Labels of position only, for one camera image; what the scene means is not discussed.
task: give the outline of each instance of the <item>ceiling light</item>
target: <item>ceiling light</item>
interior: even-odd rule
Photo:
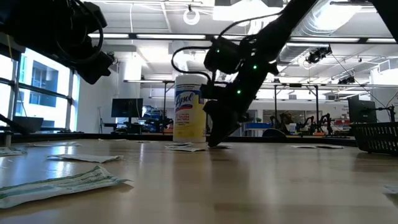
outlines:
[[[148,97],[149,99],[164,99],[165,97],[163,96],[150,96]]]
[[[228,40],[242,40],[246,35],[223,35],[225,39]]]
[[[359,38],[346,38],[346,37],[291,37],[290,41],[296,42],[331,42],[331,43],[344,43],[344,42],[358,42]]]
[[[392,43],[395,44],[396,40],[394,38],[369,38],[367,43]]]
[[[201,1],[188,1],[188,0],[176,0],[176,1],[148,1],[148,0],[143,0],[143,1],[138,1],[138,0],[84,0],[84,2],[101,2],[104,4],[191,4],[193,6],[204,6],[203,2]]]
[[[192,19],[189,19],[189,18],[188,18],[188,13],[190,13],[190,12],[195,13],[195,16],[194,16]],[[186,24],[191,25],[191,26],[196,25],[196,24],[198,24],[198,22],[199,22],[199,20],[200,20],[199,11],[197,11],[196,9],[193,9],[193,10],[191,10],[191,11],[187,9],[187,10],[184,12],[184,15],[182,16],[182,18],[184,19],[184,22],[185,22]]]
[[[286,43],[288,47],[329,47],[328,44],[317,43]]]
[[[88,34],[91,38],[99,38],[100,34]],[[104,38],[129,38],[129,34],[104,34]]]
[[[195,35],[195,34],[137,34],[138,39],[166,39],[166,40],[204,40],[205,35]]]
[[[129,83],[163,83],[162,80],[125,80]]]

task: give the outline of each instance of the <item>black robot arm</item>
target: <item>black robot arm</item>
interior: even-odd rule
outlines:
[[[222,38],[212,40],[212,46],[205,59],[205,67],[226,74],[238,73],[232,83],[225,87],[214,86],[209,82],[202,85],[204,98],[212,99],[204,110],[213,120],[213,129],[209,138],[209,146],[219,144],[225,137],[240,127],[243,114],[268,73],[277,75],[279,72],[275,60],[288,41],[292,31],[305,17],[317,0],[291,0],[280,16],[270,22],[256,35],[245,37],[239,45]],[[396,0],[370,0],[386,23],[388,29],[398,40]]]
[[[94,84],[109,76],[113,58],[101,51],[103,28],[107,26],[101,9],[80,0],[1,0],[0,32],[14,41],[47,56]],[[93,46],[88,34],[98,31]]]

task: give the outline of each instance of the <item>blue object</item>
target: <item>blue object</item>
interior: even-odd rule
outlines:
[[[246,123],[244,125],[245,129],[264,129],[264,128],[272,128],[270,123]]]

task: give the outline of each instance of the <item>black cable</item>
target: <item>black cable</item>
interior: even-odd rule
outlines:
[[[208,81],[211,82],[211,78],[210,78],[209,74],[207,74],[207,73],[205,73],[205,72],[200,72],[200,71],[196,71],[196,72],[195,72],[195,71],[183,71],[183,70],[179,69],[179,68],[174,64],[174,57],[175,57],[179,52],[181,52],[181,51],[183,51],[183,50],[191,50],[191,49],[207,50],[207,49],[210,49],[210,47],[182,47],[182,48],[176,50],[176,51],[174,52],[174,54],[173,54],[173,57],[172,57],[172,66],[173,66],[173,68],[174,68],[176,71],[180,72],[180,73],[204,75],[204,76],[206,76],[206,78],[208,79]]]
[[[347,74],[349,74],[349,72],[347,71],[347,69],[345,69],[345,67],[339,62],[339,60],[337,60],[337,58],[332,54],[332,56],[336,59],[337,63],[344,69],[344,71],[346,71]],[[383,105],[383,107],[386,107],[383,103],[381,103],[376,97],[374,97],[374,95],[372,95],[372,93],[365,89],[365,87],[362,86],[362,84],[360,84],[355,78],[354,80],[356,81],[356,83],[358,83],[365,91],[367,91],[377,102],[379,102],[381,105]]]
[[[392,101],[397,95],[398,95],[398,91],[397,91],[397,93],[391,98],[391,100],[388,101],[387,106],[391,103],[391,101]]]
[[[58,41],[58,39],[55,41],[57,44],[58,49],[60,50],[62,57],[64,57],[65,59],[69,60],[71,63],[90,63],[92,62],[94,59],[97,58],[97,56],[101,53],[101,48],[103,46],[103,42],[104,42],[104,30],[102,28],[102,25],[100,23],[100,21],[98,20],[98,18],[94,15],[94,12],[91,12],[87,6],[84,5],[84,3],[82,3],[80,0],[73,0],[75,1],[77,4],[79,4],[84,10],[86,10],[89,14],[91,14],[91,16],[93,17],[93,19],[95,20],[95,22],[98,24],[98,32],[99,32],[99,42],[98,45],[95,47],[96,50],[95,52],[88,58],[84,58],[84,59],[77,59],[72,57],[68,52],[65,51],[65,49],[63,49],[63,47],[60,45],[60,42]]]
[[[242,23],[242,22],[253,21],[253,20],[256,20],[256,19],[263,19],[263,18],[267,18],[267,17],[270,17],[270,16],[278,16],[278,15],[282,14],[282,12],[283,12],[283,10],[280,11],[280,12],[274,13],[274,14],[269,14],[269,15],[265,15],[265,16],[257,16],[257,17],[253,17],[253,18],[249,18],[249,19],[243,19],[243,20],[241,20],[241,21],[233,22],[231,25],[229,25],[229,26],[226,27],[223,31],[221,31],[220,34],[218,35],[218,37],[221,37],[221,36],[224,35],[228,30],[230,30],[230,28],[232,28],[232,27],[234,27],[234,26],[236,26],[236,25],[238,25],[238,24],[240,24],[240,23]]]
[[[337,58],[336,58],[333,54],[331,54],[331,55],[335,58],[335,60],[337,61],[337,63],[344,69],[344,71],[346,71],[346,73],[349,74],[349,72],[347,71],[347,69],[345,69],[345,67],[340,63],[340,61],[337,60]],[[360,84],[355,78],[354,78],[354,80],[355,80],[356,83],[358,83],[364,90],[366,90],[377,102],[379,102],[383,107],[387,108],[387,107],[386,107],[383,103],[381,103],[380,100],[378,100],[369,90],[365,89],[365,87],[363,87],[362,84]],[[390,121],[391,121],[390,112],[389,112],[388,110],[387,110],[387,114],[388,114],[388,117],[390,118]]]

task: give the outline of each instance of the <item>table surface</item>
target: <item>table surface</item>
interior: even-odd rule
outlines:
[[[0,210],[0,223],[397,223],[383,185],[398,185],[398,159],[359,149],[226,143],[178,152],[166,142],[76,140],[0,157],[0,187],[86,172],[97,163],[47,154],[124,155],[101,164],[131,185],[62,195]]]

